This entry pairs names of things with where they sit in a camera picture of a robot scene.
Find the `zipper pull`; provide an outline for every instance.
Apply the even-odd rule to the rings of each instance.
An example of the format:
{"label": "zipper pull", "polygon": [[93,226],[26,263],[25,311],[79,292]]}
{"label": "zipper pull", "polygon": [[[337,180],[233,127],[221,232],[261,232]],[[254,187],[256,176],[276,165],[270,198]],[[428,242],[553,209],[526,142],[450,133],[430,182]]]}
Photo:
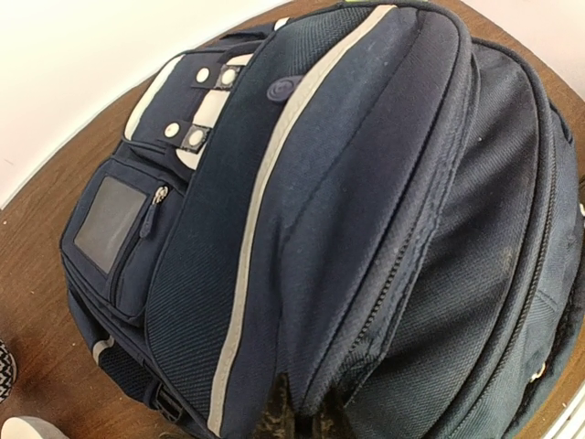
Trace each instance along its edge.
{"label": "zipper pull", "polygon": [[143,226],[140,228],[140,237],[142,239],[148,238],[148,236],[153,231],[154,222],[156,220],[156,212],[158,211],[158,207],[165,200],[167,195],[168,195],[167,186],[159,187],[154,193],[153,202],[148,207],[148,210],[146,211],[146,216],[144,217]]}

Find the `zipper track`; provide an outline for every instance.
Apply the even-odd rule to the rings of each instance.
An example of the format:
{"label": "zipper track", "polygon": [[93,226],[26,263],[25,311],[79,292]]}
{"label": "zipper track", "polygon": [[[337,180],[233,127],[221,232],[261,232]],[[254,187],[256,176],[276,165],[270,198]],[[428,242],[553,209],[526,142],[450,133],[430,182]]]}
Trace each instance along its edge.
{"label": "zipper track", "polygon": [[412,238],[412,234],[414,233],[415,227],[416,227],[416,224],[414,224],[410,228],[409,234],[406,237],[406,240],[400,246],[399,253],[396,257],[396,261],[394,261],[394,263],[392,264],[392,268],[390,268],[390,271],[389,271],[388,276],[386,278],[386,282],[384,282],[384,286],[382,287],[382,289],[380,290],[380,292],[378,294],[378,299],[374,303],[372,310],[370,311],[369,315],[367,316],[366,323],[359,330],[359,333],[357,334],[357,337],[354,340],[354,343],[351,345],[351,348],[349,349],[348,354],[351,354],[356,349],[359,342],[362,341],[362,339],[366,335],[367,331],[369,330],[369,327],[371,327],[372,323],[374,323],[374,320],[376,319],[376,316],[378,315],[378,311],[382,307],[382,304],[384,303],[384,300],[386,299],[386,296],[388,295],[388,291],[390,291],[390,287],[392,286],[392,284],[394,282],[394,278],[396,277],[396,273],[398,272],[398,270],[400,268],[400,264],[402,263],[402,260],[404,259],[404,255],[406,254],[406,250],[409,247],[410,239]]}
{"label": "zipper track", "polygon": [[558,177],[558,175],[557,175],[557,159],[556,159],[556,156],[554,153],[553,153],[553,159],[552,159],[551,174],[552,174],[552,183],[550,186],[550,202],[548,203],[548,207],[547,207],[547,216],[545,219],[545,228],[543,230],[542,241],[540,242],[540,247],[538,249],[537,265],[535,267],[534,274],[533,274],[532,279],[530,281],[530,287],[528,289],[526,299],[522,305],[522,309],[520,311],[520,316],[518,317],[518,319],[516,321],[516,325],[514,326],[514,331],[512,332],[512,336],[510,337],[510,339],[508,340],[508,343],[505,346],[504,353],[502,354],[502,357],[499,359],[497,366],[495,367],[495,370],[492,373],[492,375],[490,376],[487,384],[482,389],[482,393],[481,393],[480,397],[473,404],[472,408],[465,414],[465,416],[459,422],[457,427],[449,434],[450,438],[454,437],[457,434],[457,432],[459,432],[459,430],[461,429],[461,427],[463,426],[465,421],[468,419],[470,414],[473,413],[477,404],[480,403],[484,399],[485,393],[487,391],[489,391],[489,389],[492,387],[495,377],[497,375],[499,375],[501,370],[504,368],[508,358],[510,357],[510,353],[512,352],[512,349],[514,348],[516,341],[520,335],[520,332],[522,331],[522,328],[524,327],[524,324],[526,322],[526,319],[528,316],[528,311],[530,310],[530,306],[532,306],[534,296],[537,293],[538,281],[540,280],[540,275],[542,274],[542,268],[544,266],[544,261],[545,261],[546,256],[547,256],[548,242],[550,239],[550,230],[552,229],[552,215],[553,215],[553,209],[554,209],[555,204],[556,204],[557,177]]}
{"label": "zipper track", "polygon": [[130,240],[130,242],[124,249],[124,252],[120,256],[120,261],[125,261],[125,263],[118,263],[118,266],[116,267],[116,270],[112,275],[112,281],[110,282],[110,293],[108,294],[108,296],[110,297],[110,304],[115,308],[117,308],[116,299],[118,298],[118,290],[120,289],[120,277],[122,276],[122,271],[125,268],[127,262],[130,260],[130,257],[138,247],[138,242],[140,242],[141,240],[140,225],[144,221],[144,217],[147,211],[148,208],[144,210],[143,215],[141,215],[139,219],[138,218],[136,219],[138,226],[134,231],[132,239]]}

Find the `black and white patterned shoe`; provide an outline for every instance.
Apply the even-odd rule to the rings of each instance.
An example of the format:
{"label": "black and white patterned shoe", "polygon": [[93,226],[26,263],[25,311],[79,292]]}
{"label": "black and white patterned shoe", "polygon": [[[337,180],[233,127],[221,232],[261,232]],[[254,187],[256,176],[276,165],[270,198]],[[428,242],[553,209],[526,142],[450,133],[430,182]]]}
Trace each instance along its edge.
{"label": "black and white patterned shoe", "polygon": [[8,398],[15,381],[15,358],[8,351],[4,342],[0,340],[0,402]]}

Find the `side pocket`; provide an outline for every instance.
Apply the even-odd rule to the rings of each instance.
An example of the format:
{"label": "side pocket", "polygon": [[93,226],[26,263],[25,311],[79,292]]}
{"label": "side pocket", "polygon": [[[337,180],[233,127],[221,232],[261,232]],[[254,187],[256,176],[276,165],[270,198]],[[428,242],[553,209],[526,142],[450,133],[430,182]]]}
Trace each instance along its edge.
{"label": "side pocket", "polygon": [[150,279],[183,204],[165,171],[111,158],[85,188],[61,240],[78,293],[141,327]]}

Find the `snap button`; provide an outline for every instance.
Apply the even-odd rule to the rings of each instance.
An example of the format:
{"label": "snap button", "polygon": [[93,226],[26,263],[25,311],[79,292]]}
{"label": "snap button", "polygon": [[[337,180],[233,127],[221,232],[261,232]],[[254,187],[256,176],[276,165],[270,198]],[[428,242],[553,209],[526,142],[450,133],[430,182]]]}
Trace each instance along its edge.
{"label": "snap button", "polygon": [[191,146],[197,146],[203,141],[204,137],[205,137],[205,133],[203,133],[203,131],[196,130],[191,135],[189,135],[189,138],[187,141]]}
{"label": "snap button", "polygon": [[165,136],[169,137],[169,138],[175,137],[180,129],[181,129],[181,127],[179,126],[179,124],[177,122],[170,123],[165,128]]}
{"label": "snap button", "polygon": [[197,76],[195,77],[195,79],[197,80],[197,82],[201,83],[201,82],[205,82],[206,80],[209,79],[209,69],[207,67],[204,67],[203,69],[201,69],[198,73]]}
{"label": "snap button", "polygon": [[237,73],[234,69],[228,69],[221,75],[222,85],[231,85],[236,80]]}

